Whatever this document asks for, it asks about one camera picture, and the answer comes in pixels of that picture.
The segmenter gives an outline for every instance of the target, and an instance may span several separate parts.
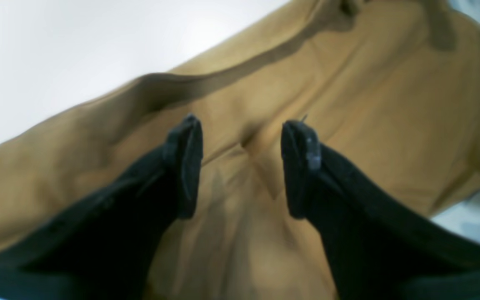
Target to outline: mustard yellow garment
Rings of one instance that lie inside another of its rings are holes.
[[[334,299],[318,233],[288,216],[285,120],[308,114],[322,142],[421,215],[480,189],[480,28],[435,0],[341,1],[292,0],[1,144],[0,250],[192,112],[205,153],[196,216],[162,238],[145,299]]]

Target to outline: tan coat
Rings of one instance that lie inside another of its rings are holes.
[[[480,29],[434,0],[292,0],[168,74],[0,145],[0,250],[109,184],[189,112],[196,216],[166,232],[146,299],[333,299],[317,232],[286,208],[280,129],[320,140],[430,216],[480,188]]]

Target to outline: tan fabric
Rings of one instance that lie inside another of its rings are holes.
[[[340,7],[294,0],[171,74],[0,145],[0,250],[193,112],[205,142],[197,213],[165,234],[146,299],[333,299],[318,234],[287,213],[285,120],[308,114],[323,142],[422,215],[480,188],[480,29],[434,0],[368,2],[356,17]]]

